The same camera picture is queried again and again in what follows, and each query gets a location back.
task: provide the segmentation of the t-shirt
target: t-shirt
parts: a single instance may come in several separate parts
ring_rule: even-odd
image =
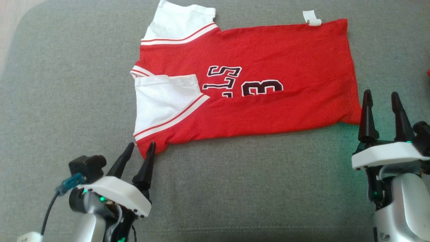
[[[141,41],[134,136],[151,141],[359,124],[347,20],[222,31],[214,8],[162,0]]]

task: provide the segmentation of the cable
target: cable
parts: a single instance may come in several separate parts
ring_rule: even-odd
[[[45,219],[43,220],[42,231],[40,232],[41,236],[43,236],[45,234],[45,228],[46,228],[46,223],[48,222],[49,213],[51,212],[52,206],[54,205],[54,202],[59,195],[60,195],[60,193],[56,192],[54,197],[51,200],[51,203],[49,204],[48,210],[46,211],[46,214],[45,214]]]
[[[133,229],[133,234],[135,236],[135,242],[137,242],[136,229],[134,228],[134,225],[132,225],[132,229]]]

